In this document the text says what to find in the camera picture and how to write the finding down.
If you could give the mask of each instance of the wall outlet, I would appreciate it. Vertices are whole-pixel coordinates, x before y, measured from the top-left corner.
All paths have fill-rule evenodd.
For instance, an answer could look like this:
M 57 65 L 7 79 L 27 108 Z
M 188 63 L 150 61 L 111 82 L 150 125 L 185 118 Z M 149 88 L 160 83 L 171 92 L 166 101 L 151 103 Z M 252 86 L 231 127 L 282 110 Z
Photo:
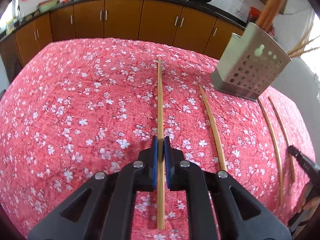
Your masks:
M 239 10 L 236 10 L 235 14 L 239 15 L 240 17 L 243 17 L 242 7 Z

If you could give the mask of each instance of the metal screw head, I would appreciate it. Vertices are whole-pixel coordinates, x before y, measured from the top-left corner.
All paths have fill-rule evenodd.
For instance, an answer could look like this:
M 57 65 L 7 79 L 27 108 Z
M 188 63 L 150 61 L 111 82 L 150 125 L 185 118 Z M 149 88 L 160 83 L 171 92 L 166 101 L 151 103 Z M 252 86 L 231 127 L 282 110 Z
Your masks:
M 134 166 L 135 168 L 141 168 L 141 167 L 143 166 L 143 162 L 142 162 L 142 161 L 135 161 L 135 162 L 133 163 L 133 166 Z
M 218 177 L 225 179 L 226 177 L 228 177 L 228 173 L 226 173 L 225 171 L 219 171 L 218 172 Z
M 99 171 L 94 175 L 95 179 L 104 179 L 105 176 L 106 176 L 106 174 L 102 171 Z
M 181 167 L 184 167 L 184 168 L 189 167 L 189 166 L 190 166 L 190 162 L 188 162 L 188 161 L 181 161 L 181 162 L 180 162 L 180 166 L 181 166 Z

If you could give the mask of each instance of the wooden cabinet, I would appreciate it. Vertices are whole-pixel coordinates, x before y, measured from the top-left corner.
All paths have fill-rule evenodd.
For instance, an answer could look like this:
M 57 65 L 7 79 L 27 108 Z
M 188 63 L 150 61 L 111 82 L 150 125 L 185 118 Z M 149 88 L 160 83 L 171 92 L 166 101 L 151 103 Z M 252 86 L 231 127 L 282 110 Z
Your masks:
M 74 16 L 77 38 L 104 37 L 104 0 L 75 4 Z
M 49 14 L 17 30 L 15 37 L 22 64 L 25 66 L 41 49 L 52 42 Z
M 65 41 L 76 38 L 73 5 L 50 13 L 50 23 L 53 41 Z
M 31 22 L 15 33 L 22 64 L 25 66 L 38 52 L 35 22 Z
M 204 54 L 215 59 L 220 59 L 229 43 L 231 34 L 236 33 L 242 35 L 243 32 L 244 31 L 239 27 L 224 20 L 217 19 L 208 44 L 204 50 Z
M 188 7 L 180 18 L 173 46 L 203 53 L 217 18 Z
M 143 0 L 105 0 L 104 37 L 137 40 Z
M 41 51 L 45 46 L 51 43 L 52 34 L 50 27 L 50 17 L 49 14 L 45 14 L 38 19 L 34 20 L 36 26 L 37 42 L 39 49 Z
M 11 83 L 22 69 L 14 35 L 10 35 L 5 41 L 0 43 L 0 54 L 7 72 L 8 80 Z
M 181 12 L 181 5 L 144 0 L 139 40 L 172 46 Z

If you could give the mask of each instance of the chopstick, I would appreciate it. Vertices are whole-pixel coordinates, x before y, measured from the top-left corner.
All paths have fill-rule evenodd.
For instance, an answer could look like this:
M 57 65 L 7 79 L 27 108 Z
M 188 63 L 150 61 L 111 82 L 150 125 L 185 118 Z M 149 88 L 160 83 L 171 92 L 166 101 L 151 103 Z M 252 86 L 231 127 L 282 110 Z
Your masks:
M 270 21 L 270 11 L 272 8 L 278 3 L 278 0 L 268 0 L 266 6 L 264 7 L 261 15 L 259 16 L 256 25 L 262 28 L 264 31 L 266 31 L 264 28 L 266 28 L 266 22 Z
M 199 88 L 200 88 L 200 91 L 201 91 L 201 95 L 202 95 L 202 99 L 204 101 L 205 108 L 206 108 L 207 113 L 208 113 L 211 130 L 212 130 L 213 137 L 214 137 L 214 141 L 216 143 L 217 152 L 218 152 L 218 158 L 219 158 L 219 163 L 220 163 L 220 170 L 228 171 L 216 121 L 214 120 L 214 117 L 213 117 L 213 114 L 212 114 L 208 99 L 205 96 L 205 93 L 204 93 L 204 90 L 203 90 L 202 86 L 199 85 Z
M 309 27 L 309 29 L 305 32 L 305 34 L 302 36 L 302 38 L 301 38 L 300 41 L 297 43 L 297 45 L 294 46 L 293 49 L 288 52 L 288 55 L 290 55 L 290 54 L 292 54 L 292 53 L 294 53 L 294 52 L 296 52 L 296 51 L 298 51 L 298 50 L 300 50 L 300 49 L 302 48 L 301 45 L 303 44 L 303 41 L 306 39 L 306 37 L 310 34 L 310 32 L 311 32 L 311 30 L 312 30 L 312 27 L 313 27 L 313 25 L 311 25 L 311 26 Z
M 282 133 L 283 133 L 283 136 L 284 136 L 284 139 L 285 139 L 285 143 L 286 143 L 287 147 L 289 147 L 290 143 L 289 143 L 287 134 L 286 134 L 286 132 L 285 132 L 284 125 L 283 125 L 283 123 L 282 123 L 282 121 L 281 121 L 281 118 L 280 118 L 280 116 L 279 116 L 279 113 L 278 113 L 275 105 L 273 104 L 271 97 L 268 97 L 268 99 L 269 99 L 269 101 L 270 101 L 270 103 L 271 103 L 271 106 L 272 106 L 272 108 L 273 108 L 273 111 L 275 112 L 276 117 L 277 117 L 277 119 L 278 119 L 278 122 L 279 122 L 279 124 L 280 124 L 281 130 L 282 130 Z M 291 166 L 291 178 L 292 178 L 292 182 L 295 182 L 295 181 L 296 181 L 296 178 L 295 178 L 295 174 L 294 174 L 294 164 L 293 164 L 292 156 L 289 156 L 289 160 L 290 160 L 290 166 Z
M 267 122 L 267 125 L 269 127 L 269 131 L 270 131 L 270 135 L 272 138 L 272 142 L 273 142 L 273 147 L 275 149 L 275 153 L 276 153 L 276 159 L 277 159 L 277 168 L 278 168 L 278 174 L 279 174 L 279 196 L 280 196 L 280 206 L 283 205 L 283 174 L 282 174 L 282 164 L 281 164 L 281 156 L 279 154 L 279 148 L 278 148 L 278 144 L 277 144 L 277 140 L 276 140 L 276 136 L 275 133 L 273 131 L 272 125 L 270 123 L 270 120 L 268 118 L 267 112 L 265 111 L 260 99 L 257 99 L 259 106 L 262 110 L 264 119 Z
M 270 29 L 273 19 L 279 13 L 283 3 L 285 0 L 276 0 L 274 6 L 270 9 L 268 16 L 266 17 L 266 21 L 262 24 L 262 29 L 267 32 Z
M 157 173 L 157 224 L 159 230 L 164 230 L 164 156 L 163 156 L 163 91 L 161 57 L 158 59 L 158 173 Z
M 295 52 L 295 53 L 289 55 L 289 57 L 290 57 L 290 58 L 299 57 L 299 56 L 301 56 L 302 54 L 305 54 L 305 53 L 307 53 L 307 52 L 310 52 L 310 51 L 313 51 L 313 50 L 316 50 L 316 49 L 320 49 L 320 47 L 308 49 L 308 50 L 306 50 L 306 51 Z

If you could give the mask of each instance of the faucet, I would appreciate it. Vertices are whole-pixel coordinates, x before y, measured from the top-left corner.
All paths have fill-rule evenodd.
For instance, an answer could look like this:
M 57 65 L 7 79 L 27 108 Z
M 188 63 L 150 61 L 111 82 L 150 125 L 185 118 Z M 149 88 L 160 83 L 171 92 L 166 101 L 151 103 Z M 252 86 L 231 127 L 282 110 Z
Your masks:
M 23 17 L 24 17 L 24 13 L 22 14 L 22 17 L 21 17 L 20 5 L 18 5 L 18 17 L 19 17 L 19 24 L 21 25 Z

